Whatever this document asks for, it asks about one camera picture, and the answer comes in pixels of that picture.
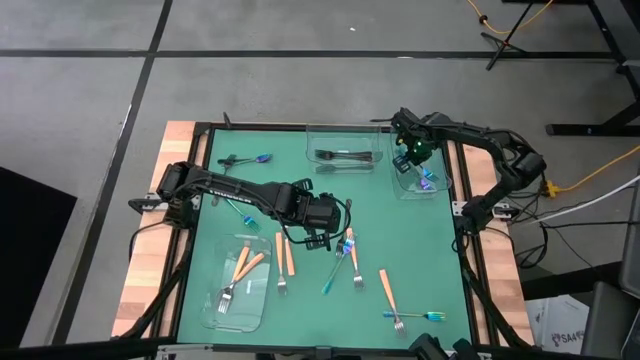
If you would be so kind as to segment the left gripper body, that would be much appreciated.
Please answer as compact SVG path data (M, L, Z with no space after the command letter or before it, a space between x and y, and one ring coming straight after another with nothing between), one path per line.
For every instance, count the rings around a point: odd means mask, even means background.
M338 200L328 193L311 196L302 210L302 226L307 229L337 233L340 220Z

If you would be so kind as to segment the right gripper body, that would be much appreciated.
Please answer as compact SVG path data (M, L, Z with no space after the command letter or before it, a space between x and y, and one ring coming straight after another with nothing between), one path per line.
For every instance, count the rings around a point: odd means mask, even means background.
M426 126L437 115L437 112L432 112L418 117L408 108L402 107L391 119L392 128L396 133L395 144L397 146L417 146L418 143L421 143L423 146L436 146L438 142L426 129Z

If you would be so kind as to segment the clear plastic bin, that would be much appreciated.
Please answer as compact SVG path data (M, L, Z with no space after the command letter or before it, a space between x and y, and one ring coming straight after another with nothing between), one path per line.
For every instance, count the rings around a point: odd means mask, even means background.
M397 146L395 144L395 138L396 133L392 130L390 133L388 154L390 157L392 183L396 197L400 200L421 200L434 198L439 193L447 192L452 181L446 169L442 151L440 149L435 149L429 160L419 165L413 165L411 163L412 168L408 172L402 174L395 169L392 164L392 160L397 155L406 156L407 147L405 145ZM419 173L421 167L427 168L439 177L437 182L429 181L435 187L435 191L424 191L421 189L420 180L423 179Z
M332 164L337 166L373 165L374 169L383 158L380 145L382 130L379 126L357 125L311 125L306 126L306 157L311 170L317 166ZM314 155L316 149L334 152L372 152L373 161L322 160Z
M247 261L258 253L264 259L234 287L233 299L226 314L217 311L222 289L233 275L238 256L245 243L250 252ZM227 332L253 332L262 319L270 276L272 245L258 236L227 234L214 243L212 251L213 269L208 271L208 294L200 313L201 325L208 329Z

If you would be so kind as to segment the black tripod stand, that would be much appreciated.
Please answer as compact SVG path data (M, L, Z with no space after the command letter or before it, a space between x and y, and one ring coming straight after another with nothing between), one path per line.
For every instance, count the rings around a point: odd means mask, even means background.
M507 51L507 50L514 50L517 54L525 54L526 51L515 46L512 45L510 43L511 38L514 36L514 34L520 29L520 27L523 25L526 16L528 15L530 9L533 6L533 1L530 1L529 4L527 5L527 7L525 8L525 10L522 12L522 14L520 15L520 17L518 18L518 20L516 21L516 23L514 24L514 26L511 28L510 31L508 31L506 34L504 34L503 38L500 38L499 34L496 31L491 30L490 33L486 33L486 32L481 32L480 36L485 39L485 40L490 40L492 41L495 46L496 46L496 50L493 54L493 56L491 57L491 59L489 60L489 62L487 63L485 70L486 71L491 71L494 67L494 65L497 63L497 61L499 60L499 58Z

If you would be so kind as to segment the black desk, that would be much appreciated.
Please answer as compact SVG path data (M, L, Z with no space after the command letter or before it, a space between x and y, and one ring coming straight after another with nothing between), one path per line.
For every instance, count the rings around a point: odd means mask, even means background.
M502 58L509 60L612 60L616 65L615 72L623 75L629 83L634 100L601 124L547 124L545 126L546 133L550 136L640 137L640 125L632 125L633 121L640 119L640 81L635 79L630 60L623 55L595 0L553 0L552 4L586 6L604 38L608 50L604 52L526 51L525 54L505 52Z

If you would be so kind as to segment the white cardboard box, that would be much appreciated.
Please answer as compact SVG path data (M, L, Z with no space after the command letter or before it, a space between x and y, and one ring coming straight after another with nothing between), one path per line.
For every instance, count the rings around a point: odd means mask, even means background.
M534 344L544 351L579 354L589 307L569 295L525 302Z

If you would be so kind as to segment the black floor mat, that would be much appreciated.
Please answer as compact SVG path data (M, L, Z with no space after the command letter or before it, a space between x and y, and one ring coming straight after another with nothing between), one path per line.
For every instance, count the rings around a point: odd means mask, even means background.
M0 167L0 349L20 345L76 201Z

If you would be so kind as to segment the black table frame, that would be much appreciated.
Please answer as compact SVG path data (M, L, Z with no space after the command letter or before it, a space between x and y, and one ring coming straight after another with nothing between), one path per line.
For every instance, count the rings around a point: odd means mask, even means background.
M213 152L215 134L223 130L237 132L295 132L301 133L303 124L280 123L236 123L177 122L171 121L165 128L163 143L182 136L186 131L191 137L186 159L207 166ZM165 263L158 285L158 294L150 301L145 311L132 327L123 334L114 336L107 343L104 356L109 360L150 360L161 354L169 359L173 353L166 349L177 345L179 321L186 296L189 266L197 235L201 206L196 204L183 218L185 228L170 223L162 225L168 229L153 238L154 242L167 242ZM493 301L486 270L481 235L464 233L460 219L452 217L455 238L451 251L460 265L462 288L469 320L470 346L478 356L486 360L509 360L515 356L525 357L533 345L518 335L516 328L500 312Z

